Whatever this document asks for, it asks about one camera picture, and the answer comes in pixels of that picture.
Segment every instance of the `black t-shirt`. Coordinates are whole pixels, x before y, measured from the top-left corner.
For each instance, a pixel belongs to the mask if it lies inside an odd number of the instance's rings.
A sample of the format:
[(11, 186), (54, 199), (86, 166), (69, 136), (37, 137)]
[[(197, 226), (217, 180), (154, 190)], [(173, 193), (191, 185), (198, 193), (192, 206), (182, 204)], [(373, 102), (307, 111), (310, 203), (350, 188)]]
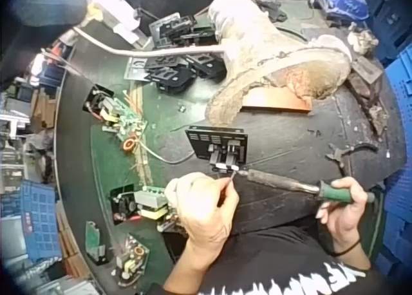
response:
[(385, 277), (328, 256), (295, 227), (231, 238), (206, 274), (200, 294), (390, 295)]

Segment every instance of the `wristband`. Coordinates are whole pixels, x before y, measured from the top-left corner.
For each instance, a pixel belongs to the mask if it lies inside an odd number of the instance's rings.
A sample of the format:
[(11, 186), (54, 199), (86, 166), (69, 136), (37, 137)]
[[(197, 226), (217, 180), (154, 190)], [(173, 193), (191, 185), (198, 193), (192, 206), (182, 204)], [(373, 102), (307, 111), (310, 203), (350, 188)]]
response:
[(358, 244), (361, 243), (360, 241), (361, 239), (359, 238), (357, 240), (357, 242), (355, 242), (353, 245), (351, 245), (349, 248), (347, 248), (346, 250), (342, 251), (342, 252), (330, 252), (329, 255), (333, 256), (333, 257), (338, 257), (338, 256), (342, 256), (345, 255), (346, 253), (350, 252), (353, 248), (355, 248)]

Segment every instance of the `person's right hand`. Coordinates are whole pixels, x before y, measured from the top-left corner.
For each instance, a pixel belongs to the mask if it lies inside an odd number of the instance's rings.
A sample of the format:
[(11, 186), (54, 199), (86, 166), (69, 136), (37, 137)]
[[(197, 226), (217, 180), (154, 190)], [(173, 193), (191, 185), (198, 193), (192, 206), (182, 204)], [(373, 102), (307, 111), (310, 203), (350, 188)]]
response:
[[(199, 267), (208, 267), (219, 256), (232, 229), (239, 202), (232, 180), (191, 173), (170, 181), (165, 195), (177, 208), (189, 235), (186, 248)], [(223, 203), (218, 207), (221, 196)]]
[(337, 189), (349, 189), (353, 202), (345, 206), (340, 206), (337, 202), (324, 202), (316, 218), (328, 227), (335, 252), (341, 252), (359, 240), (358, 224), (365, 211), (368, 195), (352, 177), (335, 180), (332, 186)]

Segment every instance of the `white cable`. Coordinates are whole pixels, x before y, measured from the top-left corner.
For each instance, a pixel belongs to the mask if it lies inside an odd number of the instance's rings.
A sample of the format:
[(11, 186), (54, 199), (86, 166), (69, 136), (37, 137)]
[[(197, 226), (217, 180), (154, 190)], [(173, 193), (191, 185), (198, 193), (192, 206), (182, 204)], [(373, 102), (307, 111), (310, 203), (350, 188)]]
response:
[(161, 160), (162, 162), (165, 162), (167, 164), (171, 164), (171, 165), (176, 165), (176, 164), (180, 164), (185, 162), (186, 160), (190, 159), (193, 155), (194, 155), (194, 151), (192, 151), (188, 156), (181, 158), (180, 160), (177, 161), (168, 161), (165, 158), (162, 158), (160, 155), (154, 153), (153, 151), (151, 151), (143, 142), (139, 142), (139, 144), (148, 152), (150, 153), (152, 156), (154, 156), (155, 158), (157, 158), (158, 160)]
[(133, 52), (131, 50), (120, 50), (109, 47), (106, 44), (96, 40), (94, 37), (83, 32), (81, 29), (74, 27), (79, 35), (87, 39), (89, 42), (94, 45), (102, 48), (103, 50), (112, 53), (113, 55), (122, 55), (125, 57), (134, 57), (134, 58), (155, 58), (155, 57), (168, 57), (171, 55), (195, 55), (199, 53), (224, 53), (225, 48), (222, 45), (212, 45), (212, 46), (191, 46), (183, 48), (168, 48), (161, 50), (153, 50), (150, 52)]

